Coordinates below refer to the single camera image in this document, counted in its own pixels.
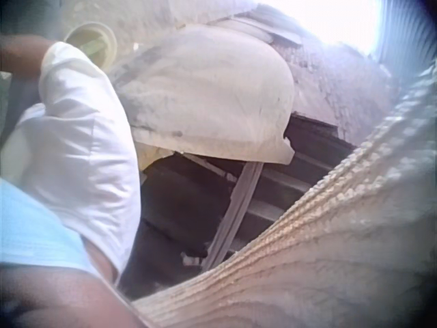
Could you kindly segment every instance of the wooden plank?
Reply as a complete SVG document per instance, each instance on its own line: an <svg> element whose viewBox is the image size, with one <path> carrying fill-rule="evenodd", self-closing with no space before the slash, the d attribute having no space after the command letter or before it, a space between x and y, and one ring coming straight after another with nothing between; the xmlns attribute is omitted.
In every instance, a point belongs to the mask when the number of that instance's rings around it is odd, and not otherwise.
<svg viewBox="0 0 437 328"><path fill-rule="evenodd" d="M296 178L292 178L291 176L288 176L278 171L274 171L272 169L265 169L262 172L262 176L271 181L279 183L284 187L300 191L301 193L306 193L311 188L311 185L309 183L303 182Z"/></svg>
<svg viewBox="0 0 437 328"><path fill-rule="evenodd" d="M279 29L276 27L268 26L267 24L261 23L257 20L253 20L250 18L235 17L235 18L233 18L233 20L238 21L240 23L245 23L247 25L257 27L259 29L262 29L263 31L274 34L276 36L280 36L280 37L282 37L290 42L293 42L296 46L302 46L302 38L300 36L298 36L297 34L292 33L290 31L286 31L284 29Z"/></svg>
<svg viewBox="0 0 437 328"><path fill-rule="evenodd" d="M211 172L214 172L215 174L224 177L226 180L230 182L237 182L237 178L224 170L222 170L220 167L217 167L204 159L201 159L197 156L191 155L191 154L182 154L183 157L186 159L189 159L190 161L193 161L196 164L199 164L200 166L209 169Z"/></svg>
<svg viewBox="0 0 437 328"><path fill-rule="evenodd" d="M232 241L247 212L253 193L261 176L263 163L247 163L231 195L231 204L218 227L203 263L203 272L217 267L224 260Z"/></svg>
<svg viewBox="0 0 437 328"><path fill-rule="evenodd" d="M284 210L282 208L273 206L269 203L261 202L259 200L252 200L247 209L248 214L255 215L266 221L276 222Z"/></svg>
<svg viewBox="0 0 437 328"><path fill-rule="evenodd" d="M331 172L334 169L334 167L335 167L335 166L323 163L323 162L321 162L321 161L319 161L317 159L314 159L313 157L307 156L307 155L302 154L300 152L295 153L294 156L297 159L300 159L300 160L305 161L305 162L307 162L307 163L309 163L311 165L319 167L320 169L325 169L328 172Z"/></svg>

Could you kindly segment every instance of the white sleeve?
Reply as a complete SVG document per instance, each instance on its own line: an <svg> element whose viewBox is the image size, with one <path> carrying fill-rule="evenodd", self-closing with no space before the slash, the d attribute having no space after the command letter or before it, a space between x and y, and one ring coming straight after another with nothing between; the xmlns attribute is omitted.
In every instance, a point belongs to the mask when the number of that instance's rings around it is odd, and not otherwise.
<svg viewBox="0 0 437 328"><path fill-rule="evenodd" d="M33 153L23 189L99 247L121 273L141 211L124 109L106 74L63 42L45 55L39 89L45 115L22 124Z"/></svg>

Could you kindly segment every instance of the light blue shirt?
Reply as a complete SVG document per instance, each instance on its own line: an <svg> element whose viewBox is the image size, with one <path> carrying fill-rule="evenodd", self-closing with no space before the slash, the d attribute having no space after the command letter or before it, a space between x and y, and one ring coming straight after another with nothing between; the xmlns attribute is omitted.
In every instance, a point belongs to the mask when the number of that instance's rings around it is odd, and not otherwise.
<svg viewBox="0 0 437 328"><path fill-rule="evenodd" d="M80 235L50 210L0 179L0 263L61 267L100 277Z"/></svg>

